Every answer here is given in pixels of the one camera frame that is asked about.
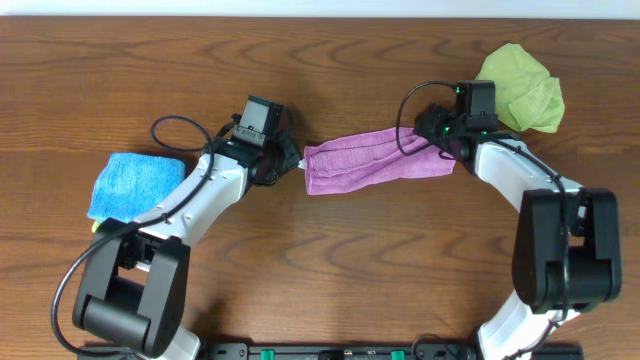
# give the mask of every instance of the cloth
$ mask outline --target cloth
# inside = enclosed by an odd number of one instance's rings
[[[476,80],[496,84],[496,113],[516,131],[558,130],[564,101],[560,80],[518,44],[506,44],[487,56]]]
[[[93,185],[87,216],[130,222],[167,197],[184,180],[184,163],[157,156],[115,153]]]
[[[400,143],[410,151],[427,143],[400,128]],[[404,156],[396,145],[395,128],[347,136],[304,149],[307,194],[342,194],[367,185],[399,178],[427,178],[451,174],[455,161],[441,159],[438,148],[429,147]]]

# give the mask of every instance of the table surface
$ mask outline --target table surface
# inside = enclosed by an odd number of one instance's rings
[[[640,23],[2,18],[0,357],[71,358],[51,333],[53,292],[89,244],[86,211],[109,155],[176,156],[150,140],[155,118],[215,131],[253,94],[293,109],[301,145],[320,143],[392,126],[414,85],[473,79],[508,42],[560,78],[566,103],[556,134],[523,134],[530,149],[619,201],[622,293],[553,340],[579,341],[589,359],[638,356]],[[406,124],[430,101],[453,99],[416,94]],[[160,135],[202,141],[185,125]],[[303,176],[252,189],[206,233],[192,252],[188,328],[258,343],[463,338],[511,292],[517,212],[462,166],[336,196],[307,196]],[[79,281],[60,314],[74,344],[96,340],[71,325]]]

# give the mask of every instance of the black bracket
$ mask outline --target black bracket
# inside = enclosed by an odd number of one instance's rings
[[[534,313],[562,308],[563,246],[560,194],[525,191],[513,252],[513,284]],[[569,297],[574,310],[588,312],[614,300],[622,284],[616,198],[605,189],[568,196],[571,233],[584,237],[569,248]]]
[[[124,226],[107,219],[96,231],[94,241]],[[149,247],[144,252],[150,253],[147,259],[151,266],[142,285],[118,275],[121,263],[130,264],[132,254],[139,256],[138,251],[131,251],[140,248],[138,241],[135,234],[113,239],[88,259],[73,309],[73,324],[155,358],[167,349],[182,320],[190,248],[172,238],[144,244]]]

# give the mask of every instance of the pink towel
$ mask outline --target pink towel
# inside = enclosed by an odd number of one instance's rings
[[[427,140],[414,135],[411,128],[400,128],[400,143],[410,151]],[[307,146],[307,194],[342,194],[399,178],[449,175],[455,161],[440,158],[438,150],[432,146],[412,156],[402,155],[396,145],[395,128]]]

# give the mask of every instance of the blue towel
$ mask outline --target blue towel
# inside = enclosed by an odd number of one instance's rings
[[[167,197],[184,180],[184,163],[133,153],[111,154],[93,186],[87,216],[130,222]]]

